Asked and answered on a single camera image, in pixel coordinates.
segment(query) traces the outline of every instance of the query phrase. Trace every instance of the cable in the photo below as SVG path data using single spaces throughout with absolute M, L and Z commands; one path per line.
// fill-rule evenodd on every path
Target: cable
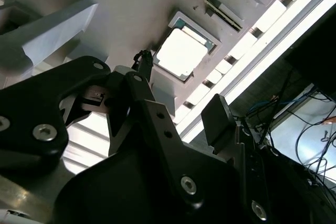
M 329 170 L 331 170 L 331 169 L 334 169 L 334 168 L 336 168 L 336 165 L 331 166 L 331 167 L 329 167 L 328 169 L 325 169 L 325 170 L 319 172 L 319 174 L 324 173 L 324 172 L 327 172 L 327 171 L 329 171 Z
M 278 107 L 279 107 L 279 105 L 281 104 L 281 103 L 280 103 L 280 100 L 281 100 L 281 98 L 284 96 L 283 94 L 284 94 L 284 92 L 285 92 L 285 89 L 286 89 L 286 87 L 287 87 L 287 85 L 288 85 L 288 82 L 289 82 L 289 80 L 290 80 L 290 77 L 291 77 L 292 73 L 293 73 L 293 69 L 291 69 L 291 70 L 289 71 L 289 73 L 288 73 L 288 75 L 287 75 L 287 78 L 285 79 L 284 84 L 282 85 L 282 88 L 281 88 L 281 90 L 280 90 L 280 92 L 279 92 L 279 95 L 278 95 L 278 99 L 277 99 L 277 101 L 276 101 L 276 104 L 274 105 L 274 108 L 273 108 L 273 110 L 272 110 L 272 113 L 271 113 L 271 115 L 270 115 L 270 117 L 269 117 L 269 122 L 266 124 L 266 127 L 265 127 L 265 129 L 264 129 L 264 131 L 263 131 L 263 133 L 262 133 L 261 138 L 260 138 L 260 142 L 259 142 L 260 144 L 263 143 L 263 141 L 264 141 L 264 139 L 265 139 L 265 137 L 266 137 L 266 135 L 267 135 L 268 129 L 270 128 L 271 123 L 272 123 L 272 121 L 273 121 L 273 118 L 274 118 L 275 114 L 277 113 Z
M 334 200 L 334 203 L 336 203 L 336 198 L 335 198 L 333 192 L 332 192 L 332 191 L 325 185 L 325 183 L 324 183 L 319 177 L 317 177 L 317 179 L 322 183 L 322 185 L 324 186 L 324 188 L 326 188 L 326 189 L 328 190 L 330 196 L 331 196 L 332 199 Z
M 328 98 L 316 98 L 316 97 L 313 97 L 311 95 L 306 95 L 306 96 L 310 97 L 311 99 L 319 100 L 319 101 L 322 101 L 322 102 L 331 102 L 331 100 L 328 99 Z
M 291 112 L 291 111 L 289 111 L 289 110 L 286 110 L 286 112 L 288 112 L 288 113 L 290 113 L 290 114 L 296 116 L 298 119 L 300 119 L 301 121 L 305 122 L 306 124 L 313 125 L 313 124 L 311 124 L 311 123 L 308 123 L 306 120 L 304 120 L 303 118 L 299 117 L 298 115 L 296 115 L 295 113 L 293 113 L 293 112 Z
M 323 119 L 322 121 L 320 122 L 317 122 L 315 124 L 311 124 L 309 125 L 307 128 L 305 128 L 298 136 L 298 138 L 296 139 L 296 142 L 295 142 L 295 155 L 298 159 L 298 161 L 301 163 L 301 165 L 303 165 L 303 162 L 301 161 L 300 159 L 300 156 L 299 156 L 299 152 L 298 152 L 298 146 L 299 146 L 299 141 L 300 141 L 300 138 L 302 137 L 302 135 L 310 128 L 312 128 L 313 126 L 316 126 L 316 125 L 320 125 L 322 124 L 326 119 L 329 119 L 330 115 L 334 112 L 334 110 L 336 109 L 336 106 L 329 112 L 329 114 L 327 115 L 327 117 L 325 119 Z

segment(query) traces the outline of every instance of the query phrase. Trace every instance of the black plastic part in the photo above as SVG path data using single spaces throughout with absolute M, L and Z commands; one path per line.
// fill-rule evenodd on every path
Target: black plastic part
M 0 169 L 28 172 L 27 168 L 36 168 L 41 172 L 56 165 L 68 144 L 60 102 L 109 73 L 105 63 L 85 56 L 1 90 L 0 115 L 9 119 L 10 127 L 0 132 Z M 52 125 L 56 138 L 36 140 L 33 129 L 40 124 Z
M 138 101 L 129 116 L 141 120 L 121 150 L 64 187 L 53 223 L 108 223 L 106 213 L 115 223 L 249 223 L 237 197 L 237 172 L 183 145 L 165 106 Z M 195 182 L 195 195 L 181 187 L 183 176 Z
M 239 173 L 240 200 L 245 212 L 253 223 L 272 223 L 263 159 L 255 150 L 246 123 L 237 126 L 225 98 L 219 94 L 203 110 L 202 120 L 208 144 Z M 253 212 L 253 201 L 263 207 L 266 220 Z
M 234 138 L 236 121 L 224 97 L 219 94 L 214 95 L 201 116 L 208 145 L 215 148 L 214 153 L 218 154 Z
M 336 214 L 321 185 L 302 166 L 271 146 L 259 151 L 265 164 L 270 209 L 277 223 L 336 223 Z

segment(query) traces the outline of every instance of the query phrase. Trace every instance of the black cable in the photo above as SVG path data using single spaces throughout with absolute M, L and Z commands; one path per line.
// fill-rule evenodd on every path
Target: black cable
M 334 168 L 336 168 L 336 165 L 331 166 L 331 167 L 329 167 L 328 169 L 325 169 L 325 170 L 319 172 L 319 174 L 324 173 L 324 172 L 327 172 L 327 171 L 329 171 L 329 170 L 331 170 L 331 169 L 334 169 Z
M 333 192 L 332 192 L 332 191 L 325 185 L 325 183 L 324 183 L 319 177 L 317 177 L 317 179 L 322 183 L 323 187 L 326 188 L 326 189 L 328 190 L 330 196 L 331 196 L 332 199 L 334 200 L 334 203 L 336 203 L 336 198 L 335 198 L 335 196 L 334 196 L 334 193 L 333 193 Z
M 280 100 L 281 100 L 281 98 L 284 96 L 283 94 L 284 94 L 285 89 L 286 89 L 286 87 L 287 87 L 287 85 L 288 85 L 288 83 L 289 83 L 289 80 L 290 80 L 290 77 L 291 77 L 292 73 L 293 73 L 293 69 L 289 71 L 289 73 L 288 73 L 288 75 L 287 75 L 287 78 L 285 79 L 284 84 L 282 85 L 282 88 L 281 88 L 281 90 L 280 90 L 280 92 L 279 92 L 279 95 L 278 95 L 278 99 L 277 99 L 277 101 L 276 101 L 276 104 L 274 105 L 274 108 L 273 108 L 273 110 L 272 110 L 272 113 L 271 113 L 271 115 L 269 116 L 269 122 L 266 124 L 266 128 L 264 129 L 264 131 L 263 131 L 263 133 L 262 133 L 262 135 L 261 135 L 259 144 L 262 144 L 262 143 L 263 143 L 263 141 L 264 141 L 264 139 L 265 139 L 265 137 L 266 137 L 266 135 L 267 135 L 268 129 L 270 128 L 271 123 L 272 123 L 272 121 L 273 121 L 273 118 L 274 118 L 274 116 L 275 116 L 276 113 L 277 113 L 278 107 L 280 106 Z
M 310 97 L 311 99 L 319 100 L 319 101 L 322 101 L 322 102 L 331 102 L 331 100 L 328 99 L 328 98 L 316 98 L 316 97 L 313 97 L 311 95 L 306 95 L 306 96 Z
M 304 120 L 303 118 L 299 117 L 298 115 L 296 115 L 295 113 L 293 113 L 293 112 L 291 112 L 291 111 L 289 111 L 289 110 L 286 110 L 286 112 L 288 112 L 288 113 L 290 113 L 290 114 L 296 116 L 298 119 L 300 119 L 301 121 L 303 121 L 303 122 L 305 122 L 305 123 L 307 123 L 307 124 L 309 124 L 309 125 L 313 125 L 313 124 L 311 124 L 311 123 L 308 123 L 306 120 Z
M 328 142 L 326 143 L 325 147 L 323 148 L 323 151 L 321 153 L 321 157 L 319 158 L 319 164 L 317 165 L 317 168 L 316 168 L 316 175 L 319 172 L 322 160 L 325 160 L 325 167 L 327 167 L 328 161 L 327 161 L 327 159 L 324 158 L 324 156 L 328 152 L 328 149 L 329 149 L 330 145 L 335 141 L 335 138 L 334 138 L 335 134 L 336 134 L 336 132 L 332 133 L 329 136 Z
M 299 141 L 300 141 L 300 138 L 302 137 L 302 135 L 310 128 L 312 128 L 313 126 L 316 126 L 316 125 L 320 125 L 322 124 L 326 119 L 328 119 L 330 117 L 330 115 L 334 112 L 334 110 L 336 109 L 336 106 L 329 112 L 329 114 L 327 115 L 327 117 L 320 121 L 320 122 L 317 122 L 315 124 L 312 124 L 312 125 L 309 125 L 307 128 L 305 128 L 298 136 L 298 138 L 296 139 L 296 142 L 295 142 L 295 155 L 298 159 L 298 161 L 301 163 L 301 165 L 303 165 L 303 162 L 301 161 L 300 159 L 300 156 L 299 156 L 299 152 L 298 152 L 298 146 L 299 146 Z

